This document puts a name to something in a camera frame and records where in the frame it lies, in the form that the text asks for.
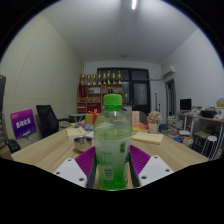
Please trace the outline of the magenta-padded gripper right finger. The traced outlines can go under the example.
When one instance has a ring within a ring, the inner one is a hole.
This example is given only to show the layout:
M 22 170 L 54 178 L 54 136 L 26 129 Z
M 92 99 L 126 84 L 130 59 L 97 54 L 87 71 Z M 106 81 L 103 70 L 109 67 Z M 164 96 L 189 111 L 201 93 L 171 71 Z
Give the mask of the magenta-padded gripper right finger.
M 173 173 L 173 170 L 158 156 L 150 156 L 131 145 L 129 166 L 134 188 L 143 187 Z

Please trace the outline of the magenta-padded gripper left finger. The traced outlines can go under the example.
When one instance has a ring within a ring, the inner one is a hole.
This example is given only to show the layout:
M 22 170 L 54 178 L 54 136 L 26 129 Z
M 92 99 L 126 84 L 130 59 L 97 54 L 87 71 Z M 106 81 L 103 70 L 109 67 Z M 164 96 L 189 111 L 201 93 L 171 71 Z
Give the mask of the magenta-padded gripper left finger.
M 95 148 L 91 147 L 75 159 L 67 158 L 54 174 L 81 187 L 92 189 L 96 167 Z

